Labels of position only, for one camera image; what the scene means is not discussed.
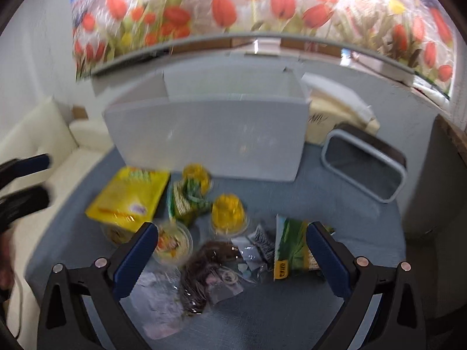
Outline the person's left hand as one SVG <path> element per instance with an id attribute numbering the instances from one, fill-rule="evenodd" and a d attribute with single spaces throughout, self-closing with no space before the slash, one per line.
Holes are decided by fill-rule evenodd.
<path id="1" fill-rule="evenodd" d="M 11 249 L 11 232 L 3 232 L 0 243 L 0 287 L 2 290 L 10 289 L 14 282 Z"/>

